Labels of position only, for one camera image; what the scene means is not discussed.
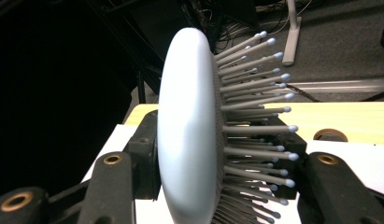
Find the paddle brush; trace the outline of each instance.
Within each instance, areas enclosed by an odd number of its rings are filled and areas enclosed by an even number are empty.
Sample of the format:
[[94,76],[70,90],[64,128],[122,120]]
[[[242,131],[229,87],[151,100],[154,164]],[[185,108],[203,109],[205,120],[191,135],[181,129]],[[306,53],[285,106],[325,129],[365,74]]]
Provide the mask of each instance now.
[[158,153],[175,223],[274,223],[280,214],[263,204],[288,204],[273,191],[295,184],[287,170],[274,167],[298,155],[267,136],[297,127],[268,125],[291,109],[264,104],[293,97],[268,92],[285,88],[291,76],[273,69],[282,53],[265,55],[275,44],[274,38],[258,43],[265,36],[215,56],[193,28],[179,31],[171,43],[159,99]]

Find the brush bristle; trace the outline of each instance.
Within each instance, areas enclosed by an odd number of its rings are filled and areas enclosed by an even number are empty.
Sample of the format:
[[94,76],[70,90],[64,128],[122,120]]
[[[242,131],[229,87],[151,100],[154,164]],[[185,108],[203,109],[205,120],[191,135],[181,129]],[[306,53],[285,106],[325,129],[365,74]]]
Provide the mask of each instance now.
[[255,47],[252,39],[213,57],[214,83],[217,108],[217,209],[211,223],[274,223],[280,214],[261,203],[272,201],[287,205],[286,199],[277,198],[272,191],[278,186],[294,187],[285,169],[273,168],[279,160],[295,161],[298,155],[286,151],[284,146],[273,146],[264,138],[269,134],[294,133],[296,126],[269,126],[267,121],[287,113],[291,108],[269,108],[264,104],[289,100],[292,94],[278,95],[271,91],[285,88],[289,74],[280,69],[260,71],[263,63],[278,61],[282,53],[251,61],[250,54],[270,48],[271,38]]

